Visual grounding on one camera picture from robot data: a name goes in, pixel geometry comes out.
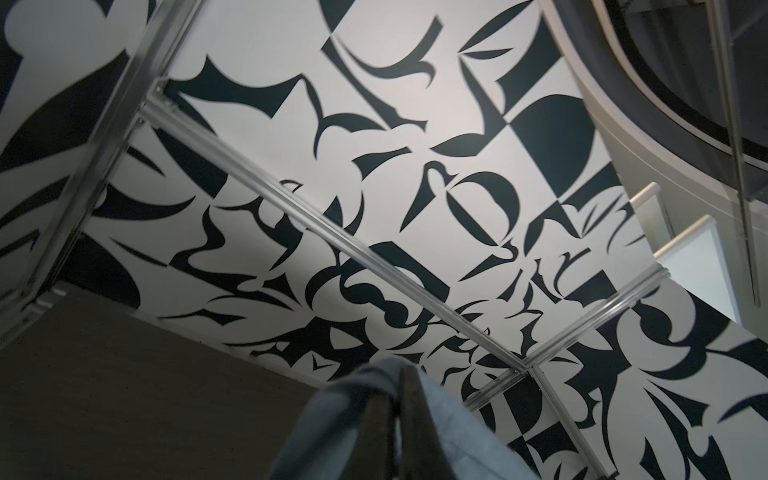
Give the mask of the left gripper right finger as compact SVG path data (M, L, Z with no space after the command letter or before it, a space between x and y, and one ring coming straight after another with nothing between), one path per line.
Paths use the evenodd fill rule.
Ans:
M408 366L401 370L399 395L399 478L455 479L441 447L416 367Z

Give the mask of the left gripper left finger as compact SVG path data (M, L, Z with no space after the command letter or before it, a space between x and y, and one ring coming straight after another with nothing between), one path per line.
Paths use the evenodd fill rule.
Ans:
M369 397L344 479L393 479L395 415L386 394Z

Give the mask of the grey blue t shirt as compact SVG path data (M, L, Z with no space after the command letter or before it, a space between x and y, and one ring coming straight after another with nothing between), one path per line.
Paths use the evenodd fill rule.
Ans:
M365 405L385 394L397 404L399 378L413 364L389 357L367 363L318 390L283 444L270 479L339 479L350 460ZM539 475L426 374L426 403L448 464L458 479L537 479Z

